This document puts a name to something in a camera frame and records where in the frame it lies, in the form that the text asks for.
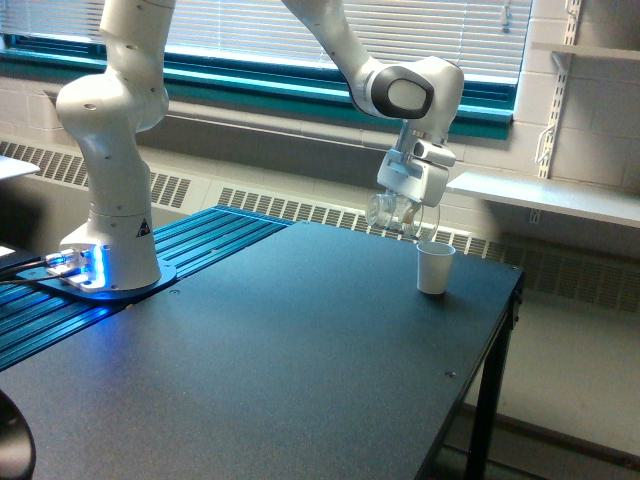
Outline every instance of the cup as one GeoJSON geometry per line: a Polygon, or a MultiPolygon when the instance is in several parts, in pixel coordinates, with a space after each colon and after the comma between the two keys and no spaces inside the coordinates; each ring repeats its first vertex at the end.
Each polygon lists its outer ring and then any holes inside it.
{"type": "Polygon", "coordinates": [[[456,249],[440,242],[418,243],[418,290],[440,295],[447,289],[456,249]]]}

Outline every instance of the blue led light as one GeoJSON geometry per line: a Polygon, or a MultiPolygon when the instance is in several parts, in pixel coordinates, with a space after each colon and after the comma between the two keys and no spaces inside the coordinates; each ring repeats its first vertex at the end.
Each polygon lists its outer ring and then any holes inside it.
{"type": "Polygon", "coordinates": [[[104,257],[102,254],[102,247],[96,245],[92,251],[93,257],[93,273],[95,274],[95,280],[93,281],[94,288],[102,288],[106,285],[107,279],[104,268],[104,257]]]}

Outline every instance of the window sill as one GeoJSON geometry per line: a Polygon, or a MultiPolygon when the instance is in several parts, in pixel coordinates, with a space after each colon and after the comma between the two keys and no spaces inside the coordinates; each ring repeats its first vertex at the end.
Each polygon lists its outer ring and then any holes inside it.
{"type": "MultiPolygon", "coordinates": [[[[104,71],[106,67],[103,59],[17,49],[0,51],[0,60],[0,74],[62,82],[104,71]]],[[[297,113],[386,131],[397,130],[400,126],[399,120],[374,118],[359,112],[351,104],[348,91],[341,89],[189,71],[171,66],[165,67],[165,80],[170,96],[182,99],[218,102],[233,108],[245,106],[275,113],[297,113]]],[[[504,140],[509,134],[512,119],[511,110],[461,105],[451,133],[504,140]]]]}

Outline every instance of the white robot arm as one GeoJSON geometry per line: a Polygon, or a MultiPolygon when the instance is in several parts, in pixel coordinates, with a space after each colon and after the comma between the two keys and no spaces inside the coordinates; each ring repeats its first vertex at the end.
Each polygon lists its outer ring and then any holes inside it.
{"type": "Polygon", "coordinates": [[[151,225],[149,167],[136,132],[167,112],[164,47],[175,0],[107,0],[100,32],[108,67],[66,85],[57,111],[78,141],[89,176],[87,223],[62,240],[75,252],[50,269],[81,273],[65,280],[87,292],[135,290],[160,278],[151,225]]]}
{"type": "Polygon", "coordinates": [[[446,147],[464,88],[457,66],[436,57],[384,65],[367,52],[344,14],[342,0],[282,0],[313,33],[349,84],[354,104],[378,117],[405,120],[378,171],[387,189],[369,202],[369,223],[414,229],[422,205],[440,203],[455,155],[446,147]]]}

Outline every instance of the black object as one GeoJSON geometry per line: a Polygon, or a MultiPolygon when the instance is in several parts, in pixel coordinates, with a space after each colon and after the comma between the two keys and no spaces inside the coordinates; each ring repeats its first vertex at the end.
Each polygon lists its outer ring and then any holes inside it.
{"type": "Polygon", "coordinates": [[[31,430],[18,407],[0,390],[0,479],[29,480],[35,465],[31,430]]]}
{"type": "Polygon", "coordinates": [[[424,117],[429,111],[429,108],[431,108],[433,95],[434,90],[431,83],[417,73],[400,65],[394,65],[382,70],[373,80],[373,85],[371,85],[371,100],[373,101],[373,105],[380,113],[391,118],[411,120],[424,117]],[[402,108],[391,101],[389,98],[389,90],[391,86],[399,80],[414,83],[425,91],[425,99],[420,108],[402,108]]]}
{"type": "MultiPolygon", "coordinates": [[[[486,378],[501,374],[522,272],[457,255],[433,298],[416,289],[416,256],[294,225],[0,385],[39,432],[42,478],[423,478],[487,355],[486,378]]],[[[497,387],[485,379],[482,397],[497,387]]]]}

